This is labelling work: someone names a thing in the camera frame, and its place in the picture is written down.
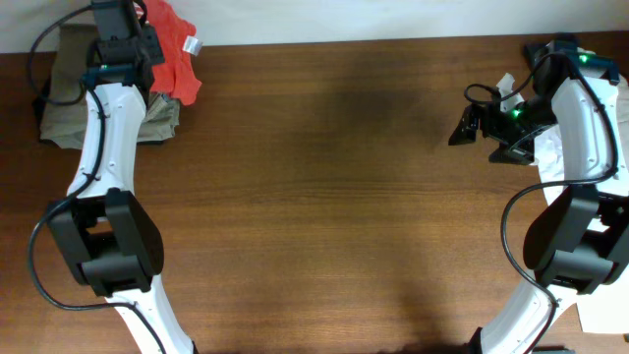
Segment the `orange polo shirt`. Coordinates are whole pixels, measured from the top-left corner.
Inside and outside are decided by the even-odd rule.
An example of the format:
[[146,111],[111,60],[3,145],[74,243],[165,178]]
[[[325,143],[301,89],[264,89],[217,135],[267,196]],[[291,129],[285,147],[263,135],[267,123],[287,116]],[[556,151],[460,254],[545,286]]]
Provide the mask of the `orange polo shirt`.
[[151,92],[166,93],[183,105],[194,104],[201,81],[194,73],[191,54],[184,50],[189,36],[196,27],[180,18],[173,7],[164,0],[144,0],[147,20],[155,28],[165,62],[152,67],[154,82]]

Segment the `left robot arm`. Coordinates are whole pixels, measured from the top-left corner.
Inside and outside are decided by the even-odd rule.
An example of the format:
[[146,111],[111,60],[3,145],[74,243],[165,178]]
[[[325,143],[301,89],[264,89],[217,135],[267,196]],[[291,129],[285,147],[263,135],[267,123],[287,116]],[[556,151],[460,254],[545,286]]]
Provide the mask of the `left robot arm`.
[[141,123],[164,61],[142,1],[93,1],[98,37],[81,89],[87,122],[82,155],[65,199],[48,207],[47,225],[73,278],[91,288],[96,309],[114,308],[143,353],[195,353],[179,325],[161,273],[160,232],[134,193]]

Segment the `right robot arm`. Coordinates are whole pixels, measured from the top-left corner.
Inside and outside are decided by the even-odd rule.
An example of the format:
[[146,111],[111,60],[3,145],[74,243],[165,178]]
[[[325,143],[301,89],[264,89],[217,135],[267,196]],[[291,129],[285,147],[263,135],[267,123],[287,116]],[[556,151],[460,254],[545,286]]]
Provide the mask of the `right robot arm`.
[[615,283],[628,267],[628,172],[616,120],[617,65],[561,36],[524,47],[530,67],[523,98],[510,76],[471,99],[449,142],[497,142],[492,163],[529,165],[538,137],[557,128],[563,176],[558,197],[529,227],[521,281],[505,308],[478,328],[471,353],[535,353],[577,300]]

